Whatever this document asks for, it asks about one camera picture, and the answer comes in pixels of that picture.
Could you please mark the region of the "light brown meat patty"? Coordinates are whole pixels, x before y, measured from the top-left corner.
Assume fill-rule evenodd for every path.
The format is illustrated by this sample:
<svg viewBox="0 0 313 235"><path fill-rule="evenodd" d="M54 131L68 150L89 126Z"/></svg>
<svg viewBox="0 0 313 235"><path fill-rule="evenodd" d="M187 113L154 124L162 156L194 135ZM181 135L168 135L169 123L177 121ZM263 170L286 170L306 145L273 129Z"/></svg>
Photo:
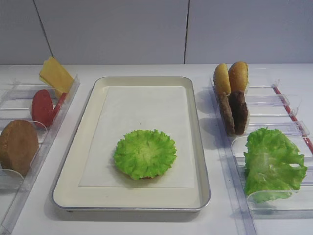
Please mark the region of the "light brown meat patty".
<svg viewBox="0 0 313 235"><path fill-rule="evenodd" d="M232 116L232 111L229 105L228 97L226 93L218 95L219 98L219 108L221 117L224 120L225 130L229 136L235 135L235 124Z"/></svg>

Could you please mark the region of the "light bun half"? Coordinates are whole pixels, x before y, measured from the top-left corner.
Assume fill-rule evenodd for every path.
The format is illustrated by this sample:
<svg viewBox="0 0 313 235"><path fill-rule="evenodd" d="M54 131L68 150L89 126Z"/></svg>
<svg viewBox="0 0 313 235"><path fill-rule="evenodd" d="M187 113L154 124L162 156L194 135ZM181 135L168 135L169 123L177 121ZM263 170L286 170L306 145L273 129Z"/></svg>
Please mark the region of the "light bun half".
<svg viewBox="0 0 313 235"><path fill-rule="evenodd" d="M215 90L217 91L218 94L231 93L228 69L225 63L221 63L215 68L213 74L213 82Z"/></svg>

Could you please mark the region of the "green lettuce leaf in rack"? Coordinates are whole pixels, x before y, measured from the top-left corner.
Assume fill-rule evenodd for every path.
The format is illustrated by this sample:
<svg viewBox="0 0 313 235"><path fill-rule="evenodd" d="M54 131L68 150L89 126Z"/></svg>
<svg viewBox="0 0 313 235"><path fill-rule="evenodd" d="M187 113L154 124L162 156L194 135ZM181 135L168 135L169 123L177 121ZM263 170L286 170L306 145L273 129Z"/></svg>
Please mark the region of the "green lettuce leaf in rack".
<svg viewBox="0 0 313 235"><path fill-rule="evenodd" d="M304 155L280 130L260 128L247 138L245 193L257 203L286 199L306 176Z"/></svg>

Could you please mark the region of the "clear acrylic left rack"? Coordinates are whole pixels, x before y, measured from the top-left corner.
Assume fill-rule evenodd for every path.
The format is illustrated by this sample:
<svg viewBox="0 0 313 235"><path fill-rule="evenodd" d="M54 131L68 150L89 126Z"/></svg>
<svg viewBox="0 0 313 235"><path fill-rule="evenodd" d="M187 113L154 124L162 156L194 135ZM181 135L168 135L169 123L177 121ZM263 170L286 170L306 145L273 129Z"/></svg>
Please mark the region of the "clear acrylic left rack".
<svg viewBox="0 0 313 235"><path fill-rule="evenodd" d="M80 82L61 98L39 66L0 68L0 233L12 233Z"/></svg>

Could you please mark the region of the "golden bun top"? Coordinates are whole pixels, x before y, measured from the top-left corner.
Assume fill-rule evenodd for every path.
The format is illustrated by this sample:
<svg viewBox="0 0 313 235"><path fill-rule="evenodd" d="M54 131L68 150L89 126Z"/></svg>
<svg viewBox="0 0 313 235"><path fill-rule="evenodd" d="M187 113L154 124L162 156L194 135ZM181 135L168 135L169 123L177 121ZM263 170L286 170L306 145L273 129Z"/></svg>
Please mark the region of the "golden bun top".
<svg viewBox="0 0 313 235"><path fill-rule="evenodd" d="M244 61L235 62L228 70L231 91L244 92L248 84L248 64Z"/></svg>

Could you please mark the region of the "white parchment paper sheet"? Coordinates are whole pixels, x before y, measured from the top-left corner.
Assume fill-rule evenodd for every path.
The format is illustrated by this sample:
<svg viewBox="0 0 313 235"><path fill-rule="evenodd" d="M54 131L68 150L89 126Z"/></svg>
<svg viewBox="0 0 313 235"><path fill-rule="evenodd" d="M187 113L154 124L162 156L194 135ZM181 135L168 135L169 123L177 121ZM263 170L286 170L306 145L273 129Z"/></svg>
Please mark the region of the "white parchment paper sheet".
<svg viewBox="0 0 313 235"><path fill-rule="evenodd" d="M193 188L194 151L184 87L110 86L103 102L81 187ZM153 179L133 180L118 170L113 154L125 134L159 130L176 143L172 167Z"/></svg>

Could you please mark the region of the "yellow cheese slices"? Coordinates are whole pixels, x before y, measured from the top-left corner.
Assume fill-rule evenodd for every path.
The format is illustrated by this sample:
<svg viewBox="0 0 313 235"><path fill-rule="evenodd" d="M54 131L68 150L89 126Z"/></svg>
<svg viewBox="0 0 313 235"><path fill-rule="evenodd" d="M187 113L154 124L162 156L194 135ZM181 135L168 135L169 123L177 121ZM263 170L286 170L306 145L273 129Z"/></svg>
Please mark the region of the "yellow cheese slices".
<svg viewBox="0 0 313 235"><path fill-rule="evenodd" d="M40 79L54 89L57 98L68 93L74 79L68 71L52 56L44 61L39 73Z"/></svg>

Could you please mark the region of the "dark brown meat patty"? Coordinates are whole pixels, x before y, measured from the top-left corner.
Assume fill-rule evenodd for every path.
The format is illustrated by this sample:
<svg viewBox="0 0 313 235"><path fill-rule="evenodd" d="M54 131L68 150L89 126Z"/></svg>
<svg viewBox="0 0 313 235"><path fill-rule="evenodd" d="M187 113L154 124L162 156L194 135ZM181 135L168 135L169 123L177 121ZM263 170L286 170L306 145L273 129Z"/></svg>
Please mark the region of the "dark brown meat patty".
<svg viewBox="0 0 313 235"><path fill-rule="evenodd" d="M245 131L248 117L244 93L242 91L234 91L229 95L228 101L234 120L235 134L242 135Z"/></svg>

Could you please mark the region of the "red tomato slice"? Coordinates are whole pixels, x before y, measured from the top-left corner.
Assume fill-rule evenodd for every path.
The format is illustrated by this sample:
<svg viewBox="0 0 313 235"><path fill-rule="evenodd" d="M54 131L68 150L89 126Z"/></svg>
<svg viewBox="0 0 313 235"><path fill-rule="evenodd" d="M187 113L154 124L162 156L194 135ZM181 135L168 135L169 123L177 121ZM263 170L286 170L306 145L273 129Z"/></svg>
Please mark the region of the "red tomato slice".
<svg viewBox="0 0 313 235"><path fill-rule="evenodd" d="M32 100L31 115L38 128L51 126L52 112L53 104L48 90L37 91Z"/></svg>

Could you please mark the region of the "cream metal baking tray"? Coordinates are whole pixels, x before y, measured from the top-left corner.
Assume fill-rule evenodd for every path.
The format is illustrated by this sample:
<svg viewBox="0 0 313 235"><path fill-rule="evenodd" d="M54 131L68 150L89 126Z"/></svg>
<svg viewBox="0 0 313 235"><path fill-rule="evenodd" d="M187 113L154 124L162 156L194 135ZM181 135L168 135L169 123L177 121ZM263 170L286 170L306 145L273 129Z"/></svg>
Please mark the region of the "cream metal baking tray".
<svg viewBox="0 0 313 235"><path fill-rule="evenodd" d="M118 87L184 87L194 151L193 188L81 187L80 179L106 99L106 89ZM185 77L103 77L95 81L74 139L55 184L52 198L67 210L199 211L210 200L210 186L201 141L192 81Z"/></svg>

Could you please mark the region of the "brown bun half left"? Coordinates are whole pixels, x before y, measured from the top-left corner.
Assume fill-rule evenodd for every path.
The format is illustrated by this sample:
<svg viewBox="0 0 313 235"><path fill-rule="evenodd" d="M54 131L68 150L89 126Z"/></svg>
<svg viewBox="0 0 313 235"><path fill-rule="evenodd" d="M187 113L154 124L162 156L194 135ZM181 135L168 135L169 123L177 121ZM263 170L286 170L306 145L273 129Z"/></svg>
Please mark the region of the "brown bun half left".
<svg viewBox="0 0 313 235"><path fill-rule="evenodd" d="M24 177L38 148L38 136L33 125L26 120L14 120L0 135L0 165Z"/></svg>

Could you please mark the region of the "green lettuce leaf on tray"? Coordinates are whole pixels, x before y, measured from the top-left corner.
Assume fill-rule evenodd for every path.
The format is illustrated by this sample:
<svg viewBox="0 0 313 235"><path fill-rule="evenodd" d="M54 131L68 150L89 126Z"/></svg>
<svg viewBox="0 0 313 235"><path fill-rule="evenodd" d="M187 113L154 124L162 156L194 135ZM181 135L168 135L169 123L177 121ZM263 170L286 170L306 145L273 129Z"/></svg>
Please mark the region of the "green lettuce leaf on tray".
<svg viewBox="0 0 313 235"><path fill-rule="evenodd" d="M117 169L133 180L163 175L176 160L175 141L158 130L134 130L117 143Z"/></svg>

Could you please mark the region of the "clear acrylic rack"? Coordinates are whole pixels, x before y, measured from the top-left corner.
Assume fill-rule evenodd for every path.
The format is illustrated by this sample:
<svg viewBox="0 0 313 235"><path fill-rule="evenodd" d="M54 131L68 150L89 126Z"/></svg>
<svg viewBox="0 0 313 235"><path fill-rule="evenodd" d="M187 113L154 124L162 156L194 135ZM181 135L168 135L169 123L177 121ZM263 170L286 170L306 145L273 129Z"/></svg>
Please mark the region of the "clear acrylic rack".
<svg viewBox="0 0 313 235"><path fill-rule="evenodd" d="M0 68L0 233L12 233L80 82L61 98L39 66Z"/></svg>
<svg viewBox="0 0 313 235"><path fill-rule="evenodd" d="M245 94L249 112L245 132L239 136L228 136L215 91L211 92L211 97L222 138L223 149L220 150L220 156L230 182L229 192L235 207L238 233L258 234L255 219L312 218L313 137L304 123L296 118L297 105L301 99L296 95L281 94L276 84L249 87ZM246 142L248 135L260 128L280 130L303 154L304 165L308 169L300 190L268 190L245 194Z"/></svg>

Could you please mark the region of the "clear acrylic right rack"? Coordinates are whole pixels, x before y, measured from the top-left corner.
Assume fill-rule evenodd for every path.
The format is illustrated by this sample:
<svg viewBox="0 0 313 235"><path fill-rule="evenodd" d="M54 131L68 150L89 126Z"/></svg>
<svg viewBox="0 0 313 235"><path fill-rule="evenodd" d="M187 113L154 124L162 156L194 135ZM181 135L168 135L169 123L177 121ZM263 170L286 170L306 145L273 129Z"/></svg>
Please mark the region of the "clear acrylic right rack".
<svg viewBox="0 0 313 235"><path fill-rule="evenodd" d="M215 91L211 92L211 97L222 138L223 149L220 150L220 156L230 182L229 192L235 207L238 233L258 234L255 219L312 218L313 137L304 123L296 118L297 105L301 99L296 95L281 94L276 84L249 87L245 94L249 112L245 132L239 136L228 136ZM308 169L300 190L268 190L245 194L246 142L248 135L260 128L280 130L303 154L304 165Z"/></svg>

